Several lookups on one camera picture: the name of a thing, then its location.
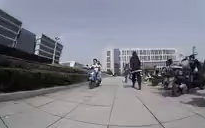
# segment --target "bush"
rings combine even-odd
[[[0,91],[14,92],[86,81],[86,74],[0,68]]]
[[[85,74],[86,72],[81,69],[71,68],[71,67],[58,67],[52,66],[42,63],[35,63],[30,61],[25,61],[17,58],[6,57],[0,55],[0,66],[1,67],[9,67],[9,68],[20,68],[20,69],[37,69],[37,70],[46,70],[46,71],[57,71],[57,72],[64,72],[64,73],[78,73],[78,74]]]

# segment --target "dark jacket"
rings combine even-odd
[[[140,62],[138,56],[131,57],[130,68],[132,71],[139,70],[141,68],[141,62]]]

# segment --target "pants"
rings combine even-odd
[[[127,83],[128,82],[128,71],[125,71],[124,76],[125,76],[125,82]]]
[[[141,74],[140,74],[140,72],[136,72],[136,73],[133,73],[132,74],[132,87],[135,87],[135,82],[136,82],[136,80],[137,80],[137,82],[138,82],[138,85],[139,85],[139,89],[141,89]]]

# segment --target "building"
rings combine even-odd
[[[16,47],[22,22],[0,9],[0,44]]]
[[[75,68],[85,68],[86,66],[84,64],[80,64],[76,61],[66,61],[64,63],[61,63],[63,66],[68,66],[68,67],[75,67]]]
[[[111,71],[112,73],[119,74],[120,70],[120,50],[119,49],[107,49],[105,58],[104,71]]]
[[[52,39],[44,34],[36,37],[35,54],[54,60],[54,63],[59,63],[63,45],[58,42],[59,39]]]
[[[132,52],[136,51],[142,63],[143,69],[151,69],[154,66],[165,66],[167,59],[178,61],[178,53],[175,48],[120,48],[107,49],[106,59],[103,62],[106,65],[105,71],[111,70],[113,73],[123,73],[125,64],[128,64]]]
[[[21,29],[16,48],[34,54],[36,35],[24,28]]]

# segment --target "rider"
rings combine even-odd
[[[101,75],[100,75],[100,71],[101,71],[101,65],[100,62],[98,64],[98,60],[97,59],[93,59],[93,65],[91,65],[91,68],[93,68],[93,70],[96,71],[96,77],[101,79]]]

